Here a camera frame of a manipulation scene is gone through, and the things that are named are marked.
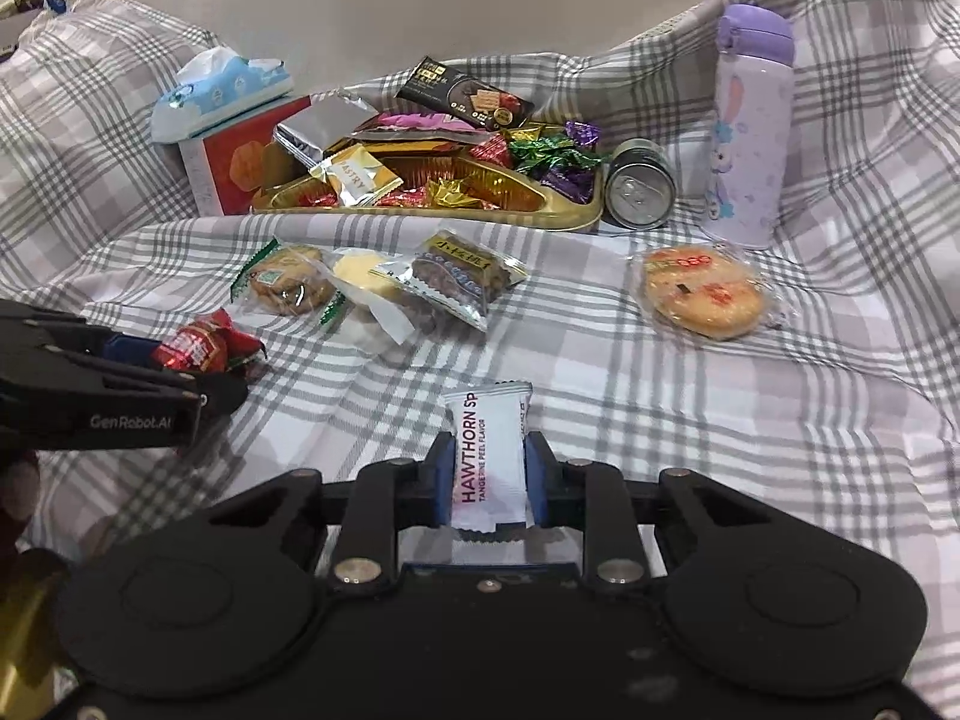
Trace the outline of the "white hawthorn snack packet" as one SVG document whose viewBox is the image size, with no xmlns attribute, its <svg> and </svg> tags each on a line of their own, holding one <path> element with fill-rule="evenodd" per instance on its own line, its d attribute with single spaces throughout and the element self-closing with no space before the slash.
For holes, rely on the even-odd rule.
<svg viewBox="0 0 960 720">
<path fill-rule="evenodd" d="M 505 538 L 527 525 L 526 465 L 532 383 L 508 380 L 454 390 L 443 403 L 454 427 L 449 525 L 467 539 Z"/>
</svg>

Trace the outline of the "red candy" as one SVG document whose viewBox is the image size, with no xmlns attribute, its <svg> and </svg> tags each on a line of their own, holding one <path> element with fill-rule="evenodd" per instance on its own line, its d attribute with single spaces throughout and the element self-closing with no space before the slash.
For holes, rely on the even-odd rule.
<svg viewBox="0 0 960 720">
<path fill-rule="evenodd" d="M 224 309 L 195 317 L 151 351 L 164 369 L 195 374 L 234 371 L 262 356 L 262 341 L 239 330 Z"/>
</svg>

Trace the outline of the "round rice cracker packet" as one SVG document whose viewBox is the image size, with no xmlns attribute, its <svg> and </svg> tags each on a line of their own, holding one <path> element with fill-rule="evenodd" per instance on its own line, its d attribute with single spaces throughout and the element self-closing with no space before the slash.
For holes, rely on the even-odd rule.
<svg viewBox="0 0 960 720">
<path fill-rule="evenodd" d="M 643 250 L 631 257 L 626 273 L 631 297 L 643 314 L 669 332 L 732 341 L 786 322 L 778 294 L 729 245 Z"/>
</svg>

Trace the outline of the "yellow biscuit clear packet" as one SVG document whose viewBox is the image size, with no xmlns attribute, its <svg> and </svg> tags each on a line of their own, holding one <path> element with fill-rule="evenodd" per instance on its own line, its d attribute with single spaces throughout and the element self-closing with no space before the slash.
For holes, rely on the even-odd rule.
<svg viewBox="0 0 960 720">
<path fill-rule="evenodd" d="M 384 255 L 372 250 L 343 249 L 335 254 L 332 275 L 338 288 L 347 288 L 348 301 L 368 310 L 395 344 L 404 344 L 415 325 L 402 305 L 402 291 L 376 270 L 385 261 Z"/>
</svg>

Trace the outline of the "green-edged cookie packet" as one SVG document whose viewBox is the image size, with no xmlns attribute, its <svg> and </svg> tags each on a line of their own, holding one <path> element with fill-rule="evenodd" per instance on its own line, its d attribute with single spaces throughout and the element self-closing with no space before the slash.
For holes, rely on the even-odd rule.
<svg viewBox="0 0 960 720">
<path fill-rule="evenodd" d="M 306 317 L 324 327 L 347 302 L 332 283 L 334 255 L 309 244 L 270 239 L 229 286 L 233 316 Z"/>
</svg>

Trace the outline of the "brown cookie silver packet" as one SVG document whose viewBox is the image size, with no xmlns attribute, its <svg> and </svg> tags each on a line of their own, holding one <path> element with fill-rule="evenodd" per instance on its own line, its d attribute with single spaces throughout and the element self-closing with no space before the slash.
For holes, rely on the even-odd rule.
<svg viewBox="0 0 960 720">
<path fill-rule="evenodd" d="M 529 277 L 516 257 L 447 227 L 434 231 L 413 254 L 376 263 L 371 271 L 480 333 L 488 332 L 494 301 Z"/>
</svg>

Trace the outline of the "red and white box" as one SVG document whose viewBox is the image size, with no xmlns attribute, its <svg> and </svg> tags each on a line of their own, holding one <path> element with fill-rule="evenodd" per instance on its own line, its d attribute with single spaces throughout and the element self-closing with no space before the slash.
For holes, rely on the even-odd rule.
<svg viewBox="0 0 960 720">
<path fill-rule="evenodd" d="M 275 125 L 310 105 L 309 96 L 285 96 L 179 143 L 199 215 L 244 215 L 263 187 L 263 153 Z"/>
</svg>

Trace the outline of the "gold snack tray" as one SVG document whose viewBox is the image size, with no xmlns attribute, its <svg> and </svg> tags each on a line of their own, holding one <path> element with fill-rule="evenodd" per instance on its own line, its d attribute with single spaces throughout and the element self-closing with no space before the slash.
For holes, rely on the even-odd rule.
<svg viewBox="0 0 960 720">
<path fill-rule="evenodd" d="M 547 231 L 586 231 L 602 216 L 601 191 L 587 203 L 573 202 L 548 185 L 494 163 L 460 153 L 386 153 L 379 159 L 402 185 L 372 205 L 337 205 L 319 179 L 286 166 L 283 184 L 254 195 L 252 213 L 288 215 L 412 215 L 514 224 Z"/>
</svg>

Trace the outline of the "dark green drink can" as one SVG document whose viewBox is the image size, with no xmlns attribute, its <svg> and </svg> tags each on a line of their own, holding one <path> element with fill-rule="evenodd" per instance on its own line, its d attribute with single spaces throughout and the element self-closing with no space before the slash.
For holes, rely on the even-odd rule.
<svg viewBox="0 0 960 720">
<path fill-rule="evenodd" d="M 630 138 L 613 150 L 604 202 L 615 223 L 633 229 L 664 224 L 677 198 L 677 179 L 665 151 L 646 138 Z"/>
</svg>

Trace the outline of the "blue tissue pack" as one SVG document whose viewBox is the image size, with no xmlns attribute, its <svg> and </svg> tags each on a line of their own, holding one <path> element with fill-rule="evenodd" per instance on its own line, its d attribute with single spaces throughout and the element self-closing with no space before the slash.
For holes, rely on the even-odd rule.
<svg viewBox="0 0 960 720">
<path fill-rule="evenodd" d="M 156 101 L 149 135 L 160 145 L 175 145 L 283 98 L 294 87 L 283 60 L 247 59 L 229 47 L 206 49 L 176 73 L 176 84 Z"/>
</svg>

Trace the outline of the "green wrapped candy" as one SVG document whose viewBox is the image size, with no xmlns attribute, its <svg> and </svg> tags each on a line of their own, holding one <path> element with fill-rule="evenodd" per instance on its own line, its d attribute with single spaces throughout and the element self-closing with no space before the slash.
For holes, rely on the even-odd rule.
<svg viewBox="0 0 960 720">
<path fill-rule="evenodd" d="M 566 135 L 511 138 L 508 142 L 514 171 L 530 177 L 547 172 L 592 172 L 602 164 L 599 154 L 578 145 Z"/>
</svg>

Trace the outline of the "purple wrapped candy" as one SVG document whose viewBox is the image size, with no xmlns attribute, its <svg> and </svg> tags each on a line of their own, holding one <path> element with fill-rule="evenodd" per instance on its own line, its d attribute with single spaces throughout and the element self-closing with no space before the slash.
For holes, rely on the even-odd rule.
<svg viewBox="0 0 960 720">
<path fill-rule="evenodd" d="M 596 148 L 601 131 L 597 125 L 585 121 L 566 121 L 566 136 L 574 143 L 574 146 L 584 151 L 592 151 Z"/>
</svg>

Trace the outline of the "silver foil packet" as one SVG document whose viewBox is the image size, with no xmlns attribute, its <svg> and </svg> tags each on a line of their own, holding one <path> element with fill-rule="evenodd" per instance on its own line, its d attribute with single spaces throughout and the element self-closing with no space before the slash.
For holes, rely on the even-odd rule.
<svg viewBox="0 0 960 720">
<path fill-rule="evenodd" d="M 313 169 L 337 143 L 378 115 L 379 110 L 363 99 L 334 94 L 278 122 L 274 140 L 306 169 Z"/>
</svg>

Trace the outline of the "pink snack packet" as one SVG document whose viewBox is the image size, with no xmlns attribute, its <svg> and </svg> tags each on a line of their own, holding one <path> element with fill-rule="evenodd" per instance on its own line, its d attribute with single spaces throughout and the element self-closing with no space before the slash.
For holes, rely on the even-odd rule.
<svg viewBox="0 0 960 720">
<path fill-rule="evenodd" d="M 491 133 L 449 114 L 379 114 L 364 122 L 352 137 L 364 143 L 444 140 L 461 145 L 480 145 L 491 137 Z"/>
</svg>

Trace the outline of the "purple rabbit water bottle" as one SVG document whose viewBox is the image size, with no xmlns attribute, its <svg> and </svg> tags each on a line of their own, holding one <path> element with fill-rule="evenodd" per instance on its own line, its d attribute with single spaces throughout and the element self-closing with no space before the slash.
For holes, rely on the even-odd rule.
<svg viewBox="0 0 960 720">
<path fill-rule="evenodd" d="M 701 227 L 743 249 L 773 243 L 793 117 L 793 28 L 758 5 L 727 7 L 716 31 L 715 121 Z"/>
</svg>

